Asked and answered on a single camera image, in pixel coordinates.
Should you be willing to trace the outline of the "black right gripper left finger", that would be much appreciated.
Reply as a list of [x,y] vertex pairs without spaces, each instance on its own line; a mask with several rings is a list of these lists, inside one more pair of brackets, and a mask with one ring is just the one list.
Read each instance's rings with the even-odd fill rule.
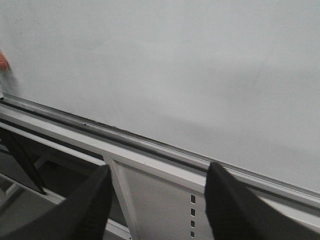
[[69,197],[3,240],[101,240],[112,206],[112,174],[102,165]]

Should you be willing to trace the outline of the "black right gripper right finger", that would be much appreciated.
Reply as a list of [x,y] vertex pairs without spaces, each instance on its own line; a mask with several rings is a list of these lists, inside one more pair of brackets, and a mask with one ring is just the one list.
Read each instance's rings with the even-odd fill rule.
[[216,240],[318,240],[319,233],[259,199],[219,163],[208,168],[205,213]]

